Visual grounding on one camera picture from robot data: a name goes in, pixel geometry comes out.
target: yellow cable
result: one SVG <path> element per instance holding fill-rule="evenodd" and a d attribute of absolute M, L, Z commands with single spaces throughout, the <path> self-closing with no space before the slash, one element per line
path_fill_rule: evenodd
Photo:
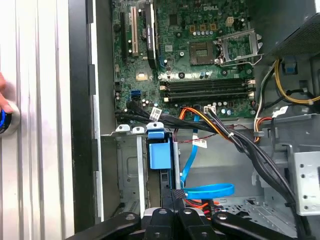
<path fill-rule="evenodd" d="M 205 120 L 218 134 L 220 134 L 222 137 L 224 137 L 225 139 L 227 139 L 228 141 L 230 141 L 229 138 L 227 138 L 226 136 L 224 136 L 222 134 L 222 132 L 214 125 L 212 124 L 212 122 L 207 118 L 207 116 L 203 115 L 201 112 L 195 110 L 194 108 L 191 107 L 186 107 L 186 109 L 188 109 L 189 111 L 199 115 L 200 117 L 202 117 L 203 120 Z"/>
<path fill-rule="evenodd" d="M 280 60 L 278 59 L 275 64 L 274 73 L 275 73 L 276 85 L 277 85 L 282 96 L 284 96 L 287 100 L 289 100 L 293 103 L 296 103 L 296 104 L 310 104 L 311 102 L 316 102 L 316 101 L 320 100 L 320 96 L 317 96 L 317 97 L 310 99 L 310 100 L 299 100 L 299 99 L 295 99 L 290 96 L 287 96 L 287 94 L 285 93 L 284 89 L 281 86 L 279 67 L 280 67 Z"/>

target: screw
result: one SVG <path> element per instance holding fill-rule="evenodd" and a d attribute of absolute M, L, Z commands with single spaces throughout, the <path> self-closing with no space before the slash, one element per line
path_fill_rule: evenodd
<path fill-rule="evenodd" d="M 225 215 L 225 214 L 218 214 L 218 219 L 226 220 L 226 219 L 227 219 L 227 215 Z"/>
<path fill-rule="evenodd" d="M 185 210 L 183 210 L 183 212 L 184 212 L 185 214 L 191 214 L 191 213 L 192 213 L 192 211 L 191 211 L 190 209 L 185 209 Z"/>
<path fill-rule="evenodd" d="M 129 214 L 128 216 L 126 216 L 125 219 L 126 219 L 126 220 L 133 220 L 133 219 L 135 219 L 135 216 L 132 215 L 132 214 Z"/>

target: white label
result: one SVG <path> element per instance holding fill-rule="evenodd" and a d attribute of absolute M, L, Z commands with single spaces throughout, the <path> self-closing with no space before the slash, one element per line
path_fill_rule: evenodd
<path fill-rule="evenodd" d="M 158 122 L 161 113 L 162 113 L 162 110 L 160 108 L 157 108 L 157 107 L 154 106 L 152 108 L 152 111 L 151 111 L 149 119 L 151 121 Z"/>
<path fill-rule="evenodd" d="M 282 108 L 280 108 L 278 111 L 275 111 L 273 114 L 272 114 L 272 117 L 273 118 L 276 118 L 278 117 L 279 115 L 282 115 L 282 114 L 285 114 L 288 110 L 288 107 L 289 106 L 283 106 Z"/>
<path fill-rule="evenodd" d="M 204 139 L 198 139 L 198 135 L 193 135 L 192 136 L 192 145 L 198 146 L 200 148 L 207 148 L 207 141 Z"/>

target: sticker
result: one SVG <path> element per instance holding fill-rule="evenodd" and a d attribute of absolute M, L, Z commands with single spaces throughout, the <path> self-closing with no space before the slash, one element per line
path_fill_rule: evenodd
<path fill-rule="evenodd" d="M 164 46 L 165 52 L 172 52 L 173 50 L 174 50 L 174 48 L 172 47 L 172 45 L 165 45 Z"/>
<path fill-rule="evenodd" d="M 207 141 L 204 139 L 199 139 L 198 135 L 193 135 L 192 139 L 193 139 L 192 145 L 195 145 L 195 146 L 198 146 L 198 147 L 204 148 L 204 149 L 207 148 Z"/>
<path fill-rule="evenodd" d="M 152 111 L 151 111 L 149 119 L 151 121 L 158 122 L 161 113 L 162 113 L 162 110 L 154 106 L 152 108 Z"/>
<path fill-rule="evenodd" d="M 283 106 L 281 107 L 278 111 L 275 111 L 273 114 L 272 114 L 272 117 L 273 118 L 276 118 L 278 117 L 279 115 L 282 115 L 282 114 L 285 114 L 288 110 L 288 107 L 289 106 Z"/>

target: black cable bundle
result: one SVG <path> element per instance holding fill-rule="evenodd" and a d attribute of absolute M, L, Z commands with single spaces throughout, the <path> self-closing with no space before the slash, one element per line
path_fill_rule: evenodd
<path fill-rule="evenodd" d="M 127 108 L 131 113 L 117 113 L 116 116 L 137 120 L 142 123 L 151 122 L 149 119 L 150 114 L 134 101 L 128 102 Z M 210 113 L 212 120 L 206 117 L 204 113 L 198 111 L 198 114 L 203 119 L 201 122 L 185 121 L 165 113 L 160 115 L 158 121 L 162 122 L 165 126 L 169 126 L 169 128 L 204 130 L 215 134 L 219 133 L 224 138 L 230 140 L 239 152 L 245 153 L 249 157 L 258 174 L 286 200 L 286 205 L 290 207 L 295 219 L 298 239 L 312 239 L 308 220 L 304 216 L 297 215 L 295 194 L 287 180 L 279 172 L 275 162 L 249 138 L 236 130 L 228 129 L 213 112 Z"/>

